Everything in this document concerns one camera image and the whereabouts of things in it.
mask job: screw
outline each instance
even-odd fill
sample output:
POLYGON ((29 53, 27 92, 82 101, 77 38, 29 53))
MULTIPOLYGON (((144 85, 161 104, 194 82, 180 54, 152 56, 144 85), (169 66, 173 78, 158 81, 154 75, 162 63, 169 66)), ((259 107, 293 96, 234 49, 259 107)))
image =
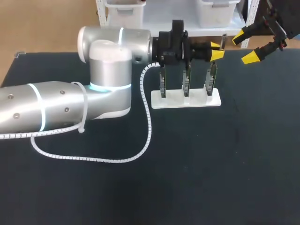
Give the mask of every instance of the screw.
POLYGON ((14 119, 18 119, 18 118, 20 118, 20 114, 19 113, 15 113, 14 114, 14 119))

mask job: table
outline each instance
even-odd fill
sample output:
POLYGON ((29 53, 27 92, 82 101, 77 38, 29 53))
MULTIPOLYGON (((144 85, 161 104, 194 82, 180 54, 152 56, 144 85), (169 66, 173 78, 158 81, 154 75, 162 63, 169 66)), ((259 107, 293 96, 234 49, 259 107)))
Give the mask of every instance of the table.
MULTIPOLYGON (((298 224, 300 222, 300 51, 243 65, 243 51, 218 61, 222 106, 151 109, 153 136, 138 160, 121 165, 44 157, 29 139, 0 141, 0 224, 298 224)), ((208 64, 194 62, 192 88, 208 64)), ((62 155, 127 158, 143 147, 147 122, 133 67, 132 108, 93 120, 80 135, 37 138, 62 155)), ((178 67, 167 87, 180 87, 178 67)), ((89 83, 76 53, 28 53, 14 60, 3 86, 50 80, 89 83)), ((145 93, 158 90, 155 69, 145 93)))

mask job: white stand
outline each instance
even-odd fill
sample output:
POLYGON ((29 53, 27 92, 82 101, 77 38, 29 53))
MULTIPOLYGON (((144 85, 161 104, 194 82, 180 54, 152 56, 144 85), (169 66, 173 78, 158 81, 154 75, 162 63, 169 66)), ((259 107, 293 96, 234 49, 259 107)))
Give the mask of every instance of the white stand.
POLYGON ((159 90, 151 92, 151 104, 153 109, 188 108, 221 106, 219 91, 214 88, 212 96, 207 96, 206 88, 190 89, 189 97, 184 97, 183 90, 167 90, 166 98, 161 98, 159 90))

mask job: white cable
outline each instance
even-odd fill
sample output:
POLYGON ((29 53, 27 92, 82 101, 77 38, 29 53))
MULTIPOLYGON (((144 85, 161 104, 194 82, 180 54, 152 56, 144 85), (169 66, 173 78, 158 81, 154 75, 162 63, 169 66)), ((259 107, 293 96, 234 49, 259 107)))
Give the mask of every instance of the white cable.
POLYGON ((151 116, 150 116, 150 111, 149 111, 149 107, 148 107, 148 104, 147 104, 147 99, 146 99, 146 96, 145 96, 144 86, 143 86, 144 77, 145 77, 146 72, 150 68, 152 68, 152 67, 159 67, 159 66, 160 66, 159 63, 151 63, 151 64, 149 64, 149 65, 147 65, 145 67, 145 69, 142 71, 142 74, 141 74, 141 78, 140 78, 140 91, 141 91, 142 101, 144 103, 144 107, 145 107, 145 111, 146 111, 146 116, 147 116, 148 136, 147 136, 147 140, 146 140, 146 143, 145 143, 143 149, 137 155, 135 155, 133 157, 126 158, 126 159, 103 159, 103 158, 79 157, 79 156, 61 156, 61 155, 47 153, 47 152, 41 150, 37 146, 37 144, 36 144, 36 142, 34 140, 34 137, 36 137, 36 136, 46 136, 46 135, 53 135, 53 134, 61 134, 61 133, 69 132, 69 131, 72 131, 72 130, 76 130, 76 129, 78 129, 78 128, 81 127, 82 123, 79 123, 79 124, 74 125, 72 127, 63 128, 63 129, 57 129, 57 130, 51 130, 51 131, 34 132, 34 133, 23 133, 23 134, 0 135, 0 139, 2 139, 1 136, 4 137, 3 139, 12 139, 12 137, 14 137, 14 138, 30 137, 31 144, 32 144, 33 148, 38 153, 40 153, 40 154, 42 154, 44 156, 47 156, 47 157, 50 157, 50 158, 56 158, 56 159, 81 160, 81 161, 92 161, 92 162, 103 162, 103 163, 128 163, 128 162, 134 161, 137 158, 139 158, 142 154, 145 153, 145 151, 147 150, 147 148, 148 148, 148 146, 150 144, 151 135, 152 135, 151 116))
POLYGON ((82 134, 84 132, 84 125, 85 125, 85 121, 86 121, 86 117, 88 115, 88 94, 86 93, 86 89, 85 87, 79 83, 79 82, 72 82, 72 84, 77 84, 82 92, 83 92, 83 115, 82 115, 82 121, 80 123, 80 127, 78 128, 78 132, 80 134, 82 134))

